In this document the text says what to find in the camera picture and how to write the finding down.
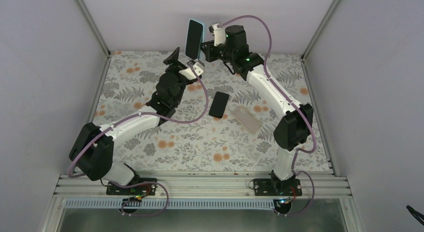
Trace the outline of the black smartphone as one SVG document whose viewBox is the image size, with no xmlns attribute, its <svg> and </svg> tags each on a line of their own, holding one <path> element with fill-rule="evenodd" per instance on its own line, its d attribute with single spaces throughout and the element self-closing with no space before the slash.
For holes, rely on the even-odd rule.
<svg viewBox="0 0 424 232">
<path fill-rule="evenodd" d="M 221 119 L 225 113 L 229 97 L 229 94 L 217 91 L 214 95 L 208 115 L 214 118 Z"/>
</svg>

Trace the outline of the beige phone case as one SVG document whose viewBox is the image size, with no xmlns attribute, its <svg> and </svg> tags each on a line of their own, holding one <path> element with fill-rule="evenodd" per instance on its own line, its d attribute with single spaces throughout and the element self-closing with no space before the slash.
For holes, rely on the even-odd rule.
<svg viewBox="0 0 424 232">
<path fill-rule="evenodd" d="M 233 110 L 232 115 L 251 134 L 256 133 L 262 127 L 262 123 L 246 107 L 242 105 Z"/>
</svg>

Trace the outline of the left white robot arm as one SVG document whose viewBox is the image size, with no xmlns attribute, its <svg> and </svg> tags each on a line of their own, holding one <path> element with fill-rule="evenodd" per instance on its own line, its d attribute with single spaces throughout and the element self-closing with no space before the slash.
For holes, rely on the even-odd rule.
<svg viewBox="0 0 424 232">
<path fill-rule="evenodd" d="M 115 146 L 136 134 L 156 128 L 173 119 L 188 85 L 199 81 L 205 65 L 199 59 L 187 65 L 179 61 L 179 48 L 163 62 L 167 66 L 159 78 L 156 91 L 141 109 L 118 121 L 103 125 L 85 124 L 69 153 L 71 164 L 67 176 L 71 179 L 86 176 L 91 181 L 108 180 L 124 193 L 131 195 L 139 189 L 139 175 L 129 165 L 113 161 Z"/>
</svg>

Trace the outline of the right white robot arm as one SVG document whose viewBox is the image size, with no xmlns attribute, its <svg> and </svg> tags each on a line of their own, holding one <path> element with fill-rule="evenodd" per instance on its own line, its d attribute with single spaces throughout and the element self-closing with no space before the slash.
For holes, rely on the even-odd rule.
<svg viewBox="0 0 424 232">
<path fill-rule="evenodd" d="M 220 60 L 232 74 L 240 75 L 265 98 L 280 119 L 273 132 L 279 150 L 270 174 L 270 187 L 274 194 L 282 196 L 296 179 L 294 165 L 302 150 L 300 146 L 308 137 L 316 140 L 312 129 L 314 109 L 311 104 L 291 96 L 271 74 L 267 59 L 250 51 L 242 25 L 224 27 L 215 23 L 209 31 L 214 39 L 203 42 L 200 47 L 206 61 Z"/>
</svg>

